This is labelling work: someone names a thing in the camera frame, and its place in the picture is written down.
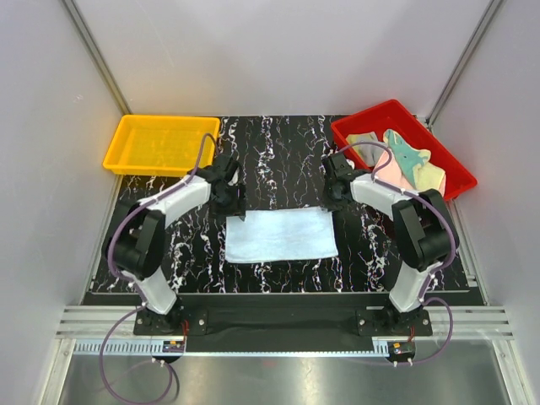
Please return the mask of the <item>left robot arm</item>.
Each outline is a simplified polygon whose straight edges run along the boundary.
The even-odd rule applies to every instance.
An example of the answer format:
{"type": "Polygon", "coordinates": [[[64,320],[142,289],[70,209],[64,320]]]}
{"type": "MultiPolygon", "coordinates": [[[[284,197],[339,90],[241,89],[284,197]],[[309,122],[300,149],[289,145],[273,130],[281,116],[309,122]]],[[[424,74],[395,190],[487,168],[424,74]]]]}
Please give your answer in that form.
{"type": "Polygon", "coordinates": [[[216,219],[246,217],[242,166],[231,156],[190,170],[177,183],[136,202],[115,208],[102,245],[110,272],[128,281],[143,302],[141,323],[171,334],[186,324],[181,299],[161,268],[165,231],[182,215],[202,205],[216,219]]]}

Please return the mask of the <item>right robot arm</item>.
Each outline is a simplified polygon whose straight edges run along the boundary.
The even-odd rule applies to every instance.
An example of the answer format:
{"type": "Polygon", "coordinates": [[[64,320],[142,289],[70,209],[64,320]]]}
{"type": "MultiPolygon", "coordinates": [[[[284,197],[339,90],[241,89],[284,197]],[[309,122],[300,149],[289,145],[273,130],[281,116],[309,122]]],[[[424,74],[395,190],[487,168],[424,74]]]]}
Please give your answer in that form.
{"type": "Polygon", "coordinates": [[[419,318],[425,293],[435,274],[451,265],[459,238],[443,196],[436,189],[410,191],[355,170],[343,153],[322,159],[325,170],[323,206],[341,210],[350,203],[365,204],[392,222],[402,264],[388,301],[375,323],[402,334],[419,318]]]}

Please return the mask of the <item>light blue towel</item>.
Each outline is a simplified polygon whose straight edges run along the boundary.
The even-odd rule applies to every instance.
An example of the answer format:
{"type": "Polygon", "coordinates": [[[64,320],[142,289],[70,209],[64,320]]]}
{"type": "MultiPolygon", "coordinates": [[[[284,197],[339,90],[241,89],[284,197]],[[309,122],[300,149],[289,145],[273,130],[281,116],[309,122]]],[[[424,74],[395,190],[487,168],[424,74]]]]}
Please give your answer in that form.
{"type": "Polygon", "coordinates": [[[332,213],[324,208],[248,211],[228,217],[224,258],[234,264],[308,261],[335,257],[332,213]]]}

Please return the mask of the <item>pink towel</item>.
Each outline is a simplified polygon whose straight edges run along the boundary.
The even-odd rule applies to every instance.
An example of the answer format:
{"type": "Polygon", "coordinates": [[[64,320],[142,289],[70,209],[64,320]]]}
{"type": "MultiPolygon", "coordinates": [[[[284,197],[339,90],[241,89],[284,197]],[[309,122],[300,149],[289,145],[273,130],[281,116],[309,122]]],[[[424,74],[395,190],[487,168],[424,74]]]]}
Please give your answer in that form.
{"type": "Polygon", "coordinates": [[[391,184],[400,189],[416,192],[416,189],[409,183],[407,178],[402,173],[402,170],[394,157],[391,157],[390,163],[386,165],[388,157],[389,155],[385,150],[380,152],[380,157],[374,167],[375,177],[380,181],[391,184]]]}

